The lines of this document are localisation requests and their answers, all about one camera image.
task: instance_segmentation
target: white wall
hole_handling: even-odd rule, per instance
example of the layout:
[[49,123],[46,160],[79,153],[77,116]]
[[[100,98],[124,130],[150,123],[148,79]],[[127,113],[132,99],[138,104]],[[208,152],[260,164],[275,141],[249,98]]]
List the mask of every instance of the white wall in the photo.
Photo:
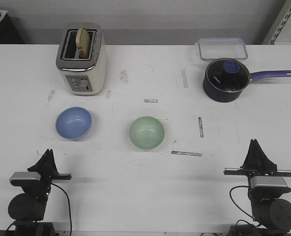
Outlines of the white wall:
[[58,44],[72,22],[101,25],[107,44],[194,44],[243,37],[260,44],[284,0],[0,0],[27,43]]

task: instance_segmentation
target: pan handle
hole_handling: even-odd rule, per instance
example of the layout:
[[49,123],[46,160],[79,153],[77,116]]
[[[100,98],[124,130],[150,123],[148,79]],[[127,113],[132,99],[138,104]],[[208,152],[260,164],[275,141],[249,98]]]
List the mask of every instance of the pan handle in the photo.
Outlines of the pan handle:
[[268,70],[251,73],[251,81],[272,77],[291,77],[291,70]]

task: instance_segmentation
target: toaster control panel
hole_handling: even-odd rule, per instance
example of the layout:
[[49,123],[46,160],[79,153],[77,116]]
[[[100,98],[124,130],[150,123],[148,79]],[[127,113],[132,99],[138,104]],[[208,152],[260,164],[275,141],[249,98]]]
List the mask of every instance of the toaster control panel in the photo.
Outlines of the toaster control panel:
[[66,75],[66,79],[75,92],[92,92],[92,86],[87,75]]

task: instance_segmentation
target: green bowl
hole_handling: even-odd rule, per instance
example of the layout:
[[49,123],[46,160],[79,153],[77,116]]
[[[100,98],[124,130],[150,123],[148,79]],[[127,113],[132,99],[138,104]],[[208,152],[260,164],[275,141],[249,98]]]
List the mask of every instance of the green bowl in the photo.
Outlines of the green bowl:
[[140,117],[130,126],[129,136],[133,144],[139,148],[155,148],[164,139],[164,127],[156,118]]

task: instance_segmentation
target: bowl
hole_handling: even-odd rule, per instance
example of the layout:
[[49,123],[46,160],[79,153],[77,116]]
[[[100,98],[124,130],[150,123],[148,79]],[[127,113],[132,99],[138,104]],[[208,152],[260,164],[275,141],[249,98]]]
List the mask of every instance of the bowl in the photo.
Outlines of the bowl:
[[64,110],[56,120],[56,131],[69,140],[83,138],[92,127],[90,113],[82,107],[70,107]]
[[154,117],[140,117],[131,124],[129,137],[137,147],[152,149],[163,141],[164,127]]

